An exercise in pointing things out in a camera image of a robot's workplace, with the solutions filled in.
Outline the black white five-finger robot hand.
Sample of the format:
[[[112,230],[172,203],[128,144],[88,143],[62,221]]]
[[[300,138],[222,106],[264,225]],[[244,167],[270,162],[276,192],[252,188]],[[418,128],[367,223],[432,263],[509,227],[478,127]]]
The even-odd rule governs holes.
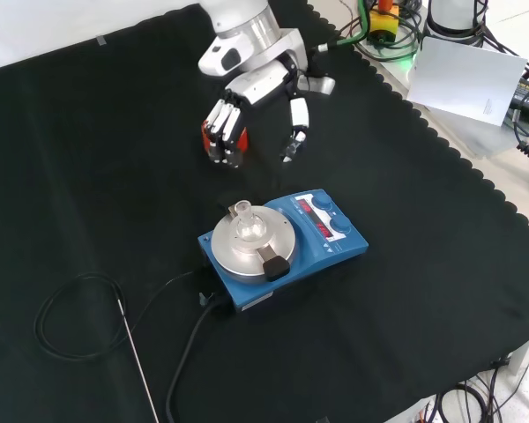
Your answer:
[[[216,164],[240,167],[249,142],[243,113],[285,93],[289,100],[292,129],[280,157],[284,163],[292,161],[308,137],[309,109],[305,94],[329,96],[334,87],[333,78],[301,69],[288,53],[240,74],[226,85],[202,123],[203,145],[208,158]]]

